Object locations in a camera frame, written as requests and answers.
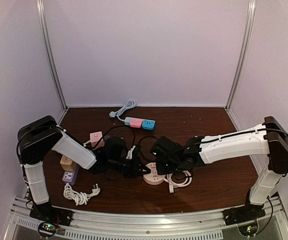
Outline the round pink power socket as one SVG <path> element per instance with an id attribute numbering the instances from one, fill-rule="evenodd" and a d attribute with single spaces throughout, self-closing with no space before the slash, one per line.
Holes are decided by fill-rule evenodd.
<path id="1" fill-rule="evenodd" d="M 150 162 L 146 164 L 146 167 L 150 170 L 150 173 L 143 176 L 143 180 L 147 184 L 156 186 L 164 182 L 166 176 L 158 174 L 155 162 Z"/>

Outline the pink cube socket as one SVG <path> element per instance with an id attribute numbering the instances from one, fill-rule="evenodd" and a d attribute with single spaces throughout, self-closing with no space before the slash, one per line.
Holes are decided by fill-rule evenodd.
<path id="1" fill-rule="evenodd" d="M 104 146 L 104 139 L 102 139 L 102 131 L 92 132 L 90 133 L 90 143 L 91 146 L 94 147 L 96 144 L 96 148 L 103 147 Z"/>

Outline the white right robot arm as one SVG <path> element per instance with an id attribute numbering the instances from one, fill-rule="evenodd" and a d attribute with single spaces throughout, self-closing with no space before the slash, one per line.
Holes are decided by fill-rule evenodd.
<path id="1" fill-rule="evenodd" d="M 288 133 L 273 116 L 265 117 L 264 123 L 244 131 L 190 138 L 185 146 L 162 136 L 150 153 L 155 157 L 160 175 L 231 158 L 267 155 L 268 161 L 249 191 L 247 204 L 240 209 L 240 217 L 245 221 L 259 213 L 259 206 L 265 203 L 281 177 L 288 174 Z"/>

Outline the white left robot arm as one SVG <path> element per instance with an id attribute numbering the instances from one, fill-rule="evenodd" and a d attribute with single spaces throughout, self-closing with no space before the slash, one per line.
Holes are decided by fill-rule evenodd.
<path id="1" fill-rule="evenodd" d="M 35 211 L 45 222 L 56 217 L 55 209 L 48 205 L 50 199 L 43 171 L 44 157 L 50 151 L 71 159 L 93 174 L 113 169 L 122 172 L 125 178 L 136 178 L 151 172 L 137 150 L 137 145 L 127 148 L 125 140 L 118 136 L 108 138 L 103 146 L 81 143 L 50 115 L 22 127 L 17 133 L 17 157 L 33 202 L 38 205 Z"/>

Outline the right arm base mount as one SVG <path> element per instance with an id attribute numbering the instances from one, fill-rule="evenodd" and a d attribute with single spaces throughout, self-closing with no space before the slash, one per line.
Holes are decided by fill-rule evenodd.
<path id="1" fill-rule="evenodd" d="M 244 237 L 253 237 L 259 229 L 258 218 L 266 215 L 262 205 L 246 204 L 222 211 L 226 226 L 238 225 Z"/>

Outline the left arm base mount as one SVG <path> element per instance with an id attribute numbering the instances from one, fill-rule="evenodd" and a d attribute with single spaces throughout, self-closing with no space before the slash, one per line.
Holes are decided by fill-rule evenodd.
<path id="1" fill-rule="evenodd" d="M 50 202 L 40 205 L 32 202 L 29 216 L 41 221 L 37 226 L 37 232 L 41 238 L 49 239 L 58 233 L 61 226 L 70 226 L 73 211 L 53 207 Z"/>

